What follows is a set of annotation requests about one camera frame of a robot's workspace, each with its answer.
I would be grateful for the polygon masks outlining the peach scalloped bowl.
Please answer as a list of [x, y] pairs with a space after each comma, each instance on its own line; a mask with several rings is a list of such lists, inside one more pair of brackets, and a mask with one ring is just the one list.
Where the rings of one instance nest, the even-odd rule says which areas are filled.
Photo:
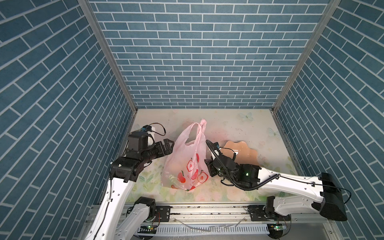
[[251, 149], [246, 142], [228, 141], [220, 151], [227, 157], [233, 158], [233, 154], [236, 153], [235, 162], [238, 164], [250, 164], [259, 166], [258, 152]]

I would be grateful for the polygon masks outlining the pink plastic bag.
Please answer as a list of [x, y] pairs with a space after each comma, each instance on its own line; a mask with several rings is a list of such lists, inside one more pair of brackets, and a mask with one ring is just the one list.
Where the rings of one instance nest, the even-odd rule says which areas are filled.
[[190, 192], [209, 179], [205, 163], [207, 121], [192, 123], [177, 138], [161, 177], [163, 187]]

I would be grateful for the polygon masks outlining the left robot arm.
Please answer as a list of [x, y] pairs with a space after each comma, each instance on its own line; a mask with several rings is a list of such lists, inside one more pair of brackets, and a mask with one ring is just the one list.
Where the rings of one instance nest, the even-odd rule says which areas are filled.
[[140, 197], [130, 214], [119, 223], [126, 200], [146, 164], [173, 152], [175, 143], [169, 139], [156, 142], [155, 131], [134, 131], [128, 135], [125, 152], [111, 165], [106, 193], [87, 240], [129, 240], [146, 221], [156, 217], [156, 201]]

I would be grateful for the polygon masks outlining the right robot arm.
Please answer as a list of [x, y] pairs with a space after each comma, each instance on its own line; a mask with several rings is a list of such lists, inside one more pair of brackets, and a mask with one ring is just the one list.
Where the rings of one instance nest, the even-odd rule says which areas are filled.
[[322, 173], [319, 177], [282, 174], [256, 165], [238, 164], [225, 155], [206, 159], [205, 163], [211, 177], [222, 177], [232, 187], [243, 191], [270, 191], [265, 206], [265, 215], [269, 218], [316, 213], [332, 221], [348, 219], [344, 188], [331, 174]]

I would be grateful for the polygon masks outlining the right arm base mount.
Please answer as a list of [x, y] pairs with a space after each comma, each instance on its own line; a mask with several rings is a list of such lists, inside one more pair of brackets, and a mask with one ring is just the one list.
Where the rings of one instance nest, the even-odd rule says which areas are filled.
[[265, 205], [249, 205], [247, 206], [247, 212], [250, 215], [252, 222], [270, 221], [265, 213]]

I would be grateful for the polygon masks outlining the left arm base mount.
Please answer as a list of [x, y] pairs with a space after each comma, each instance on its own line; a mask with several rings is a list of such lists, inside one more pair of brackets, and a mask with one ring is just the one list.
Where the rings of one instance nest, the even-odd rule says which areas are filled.
[[150, 207], [149, 217], [145, 220], [145, 223], [169, 222], [170, 213], [171, 206]]

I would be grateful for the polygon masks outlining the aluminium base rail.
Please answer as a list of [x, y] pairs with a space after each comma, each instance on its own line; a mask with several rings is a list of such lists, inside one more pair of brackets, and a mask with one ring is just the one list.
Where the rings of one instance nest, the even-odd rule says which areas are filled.
[[[334, 224], [317, 214], [291, 214], [270, 221], [252, 222], [247, 206], [260, 203], [165, 204], [171, 206], [169, 222], [143, 223], [130, 240], [339, 240]], [[126, 204], [119, 223], [130, 214]], [[92, 207], [82, 240], [92, 226], [100, 205]]]

